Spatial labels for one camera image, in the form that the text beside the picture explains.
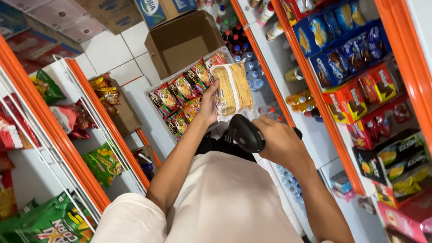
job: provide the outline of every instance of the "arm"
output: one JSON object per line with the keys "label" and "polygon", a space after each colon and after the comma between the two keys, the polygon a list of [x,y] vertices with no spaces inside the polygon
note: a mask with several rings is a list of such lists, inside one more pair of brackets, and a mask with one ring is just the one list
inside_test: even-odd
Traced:
{"label": "arm", "polygon": [[260,156],[287,168],[299,182],[309,224],[317,241],[353,243],[342,212],[318,177],[313,160],[294,130],[264,115],[252,123],[266,140]]}
{"label": "arm", "polygon": [[189,173],[192,159],[210,124],[217,121],[213,93],[216,81],[201,99],[200,111],[195,115],[180,141],[165,159],[152,180],[146,198],[153,201],[165,215],[173,206]]}

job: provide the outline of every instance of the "hand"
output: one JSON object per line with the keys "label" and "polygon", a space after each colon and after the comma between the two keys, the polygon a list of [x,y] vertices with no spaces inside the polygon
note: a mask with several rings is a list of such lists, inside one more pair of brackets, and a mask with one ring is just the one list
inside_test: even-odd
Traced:
{"label": "hand", "polygon": [[292,127],[265,115],[254,119],[252,124],[260,130],[266,141],[259,153],[261,157],[287,168],[295,177],[316,173],[314,162]]}
{"label": "hand", "polygon": [[217,121],[216,118],[216,103],[213,97],[215,91],[219,87],[219,80],[216,80],[203,94],[201,98],[200,110],[197,115],[201,116],[207,127]]}

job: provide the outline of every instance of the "person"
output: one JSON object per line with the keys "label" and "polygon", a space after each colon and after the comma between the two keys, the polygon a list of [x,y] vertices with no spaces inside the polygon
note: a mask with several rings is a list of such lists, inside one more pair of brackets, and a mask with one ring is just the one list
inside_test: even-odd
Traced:
{"label": "person", "polygon": [[[218,84],[203,95],[199,112],[152,179],[147,195],[117,197],[105,209],[93,243],[303,242],[266,170],[218,151],[195,156],[209,125],[217,121],[213,93]],[[297,178],[316,240],[354,242],[294,130],[264,115],[252,123],[266,141],[259,155]]]}

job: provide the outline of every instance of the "barcode scanner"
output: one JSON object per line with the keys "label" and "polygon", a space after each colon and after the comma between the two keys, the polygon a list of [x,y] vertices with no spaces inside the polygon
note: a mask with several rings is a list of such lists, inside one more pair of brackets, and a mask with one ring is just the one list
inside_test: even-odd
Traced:
{"label": "barcode scanner", "polygon": [[[293,129],[301,140],[303,138],[302,132],[297,128]],[[266,145],[260,130],[241,114],[236,114],[231,118],[228,135],[234,139],[240,148],[249,153],[259,153]]]}

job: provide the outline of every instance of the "black pants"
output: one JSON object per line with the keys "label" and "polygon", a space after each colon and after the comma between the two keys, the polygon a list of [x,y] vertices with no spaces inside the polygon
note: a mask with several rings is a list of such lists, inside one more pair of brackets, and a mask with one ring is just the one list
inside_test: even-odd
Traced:
{"label": "black pants", "polygon": [[216,140],[214,138],[204,137],[198,146],[197,154],[205,154],[210,151],[219,151],[223,153],[228,153],[245,160],[250,160],[256,163],[253,154],[244,151],[237,144],[225,142],[223,139]]}

